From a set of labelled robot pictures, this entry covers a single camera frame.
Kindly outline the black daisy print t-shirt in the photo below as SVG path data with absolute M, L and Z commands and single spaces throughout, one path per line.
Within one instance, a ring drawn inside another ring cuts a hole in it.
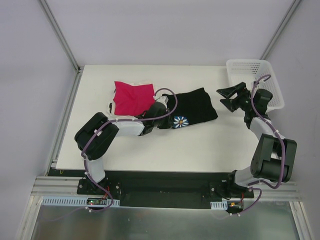
M 211 98 L 205 89 L 199 88 L 176 96 L 165 94 L 169 111 L 173 113 L 164 118 L 159 129 L 180 129 L 196 124 L 216 120 L 218 114 L 214 109 Z

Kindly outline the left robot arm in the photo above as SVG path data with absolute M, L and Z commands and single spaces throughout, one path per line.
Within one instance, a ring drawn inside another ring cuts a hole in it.
M 88 188 L 99 195 L 105 191 L 103 156 L 116 137 L 144 136 L 169 119 L 170 110 L 167 96 L 159 97 L 141 115 L 129 118 L 108 119 L 102 112 L 97 112 L 74 137 L 84 161 L 85 174 L 90 179 Z

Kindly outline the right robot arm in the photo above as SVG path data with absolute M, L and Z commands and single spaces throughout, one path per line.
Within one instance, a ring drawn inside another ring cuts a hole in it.
M 249 91 L 244 82 L 218 89 L 217 93 L 223 97 L 220 102 L 230 112 L 244 111 L 244 122 L 258 139 L 250 166 L 228 175 L 226 194 L 234 198 L 259 183 L 278 189 L 282 183 L 288 182 L 292 176 L 297 142 L 285 138 L 273 127 L 267 115 L 273 94 L 263 88 Z

